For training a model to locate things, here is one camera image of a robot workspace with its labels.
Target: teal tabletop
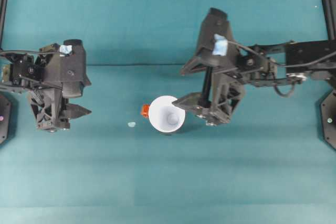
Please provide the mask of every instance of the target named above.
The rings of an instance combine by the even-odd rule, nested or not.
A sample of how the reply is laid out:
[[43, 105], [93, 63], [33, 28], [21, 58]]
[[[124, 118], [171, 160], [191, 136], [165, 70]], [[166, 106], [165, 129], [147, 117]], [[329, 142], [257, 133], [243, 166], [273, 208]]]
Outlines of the teal tabletop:
[[210, 7], [244, 45], [327, 39], [321, 0], [8, 0], [4, 49], [83, 40], [92, 86], [73, 103], [92, 114], [46, 133], [24, 94], [6, 94], [0, 223], [335, 222], [336, 152], [318, 107], [327, 83], [288, 99], [246, 86], [230, 124], [188, 114], [171, 136], [140, 115], [160, 95], [201, 90], [202, 74], [179, 69]]

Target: white paper cup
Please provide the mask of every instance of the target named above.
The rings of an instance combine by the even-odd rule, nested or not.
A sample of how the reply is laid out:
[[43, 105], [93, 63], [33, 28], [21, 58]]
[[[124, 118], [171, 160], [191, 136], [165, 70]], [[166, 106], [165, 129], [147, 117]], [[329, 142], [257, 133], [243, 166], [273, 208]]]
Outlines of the white paper cup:
[[152, 126], [160, 132], [172, 133], [182, 127], [185, 110], [172, 104], [177, 98], [163, 95], [156, 98], [150, 105], [148, 118]]

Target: small blue object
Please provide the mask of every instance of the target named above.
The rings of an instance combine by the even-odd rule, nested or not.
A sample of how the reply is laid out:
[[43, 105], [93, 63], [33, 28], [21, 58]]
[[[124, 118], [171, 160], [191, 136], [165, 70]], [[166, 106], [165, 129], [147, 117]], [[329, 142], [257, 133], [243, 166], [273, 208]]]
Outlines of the small blue object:
[[219, 34], [215, 34], [215, 47], [212, 51], [213, 55], [220, 55], [225, 56], [227, 53], [227, 39], [224, 36], [221, 36]]

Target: black cable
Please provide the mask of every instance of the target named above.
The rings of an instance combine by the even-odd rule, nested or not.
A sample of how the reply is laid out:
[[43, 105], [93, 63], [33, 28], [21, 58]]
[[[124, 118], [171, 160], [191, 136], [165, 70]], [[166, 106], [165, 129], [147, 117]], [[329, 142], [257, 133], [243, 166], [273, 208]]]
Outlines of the black cable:
[[288, 98], [288, 97], [290, 97], [290, 96], [294, 93], [295, 83], [292, 83], [292, 87], [291, 87], [291, 89], [290, 89], [290, 90], [288, 91], [288, 93], [286, 93], [286, 94], [282, 93], [282, 92], [279, 90], [279, 88], [278, 88], [277, 85], [274, 85], [273, 88], [274, 88], [275, 92], [276, 92], [279, 96]]
[[6, 54], [32, 54], [32, 55], [68, 55], [63, 52], [39, 52], [39, 51], [28, 51], [28, 50], [4, 50], [0, 51], [0, 55]]
[[255, 52], [253, 49], [249, 48], [249, 47], [246, 47], [240, 43], [237, 43], [235, 41], [231, 41], [231, 40], [228, 40], [228, 43], [232, 44], [232, 45], [236, 45], [238, 47], [240, 47], [241, 49], [247, 51], [247, 52], [251, 52], [252, 54], [264, 59], [264, 60], [267, 60], [269, 61], [271, 64], [274, 64], [274, 65], [277, 65], [278, 67], [281, 67], [281, 68], [298, 68], [298, 67], [307, 67], [307, 66], [310, 66], [310, 65], [314, 65], [314, 64], [317, 64], [319, 63], [320, 61], [323, 61], [323, 60], [327, 60], [333, 56], [336, 56], [336, 51], [330, 53], [330, 54], [327, 54], [323, 57], [321, 57], [320, 59], [317, 59], [317, 60], [313, 60], [311, 62], [307, 62], [307, 63], [302, 63], [302, 64], [295, 64], [295, 65], [285, 65], [285, 64], [279, 64], [279, 63], [276, 63], [276, 62], [273, 62], [271, 61], [270, 59], [268, 59], [266, 56], [264, 55], [261, 55], [257, 52]]

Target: orange object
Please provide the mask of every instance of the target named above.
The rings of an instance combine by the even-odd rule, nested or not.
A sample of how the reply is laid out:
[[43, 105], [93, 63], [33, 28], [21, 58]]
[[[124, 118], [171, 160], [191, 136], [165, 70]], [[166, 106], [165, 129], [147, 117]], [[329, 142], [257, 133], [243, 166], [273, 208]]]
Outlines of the orange object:
[[141, 115], [144, 118], [148, 118], [149, 104], [144, 104], [141, 108]]

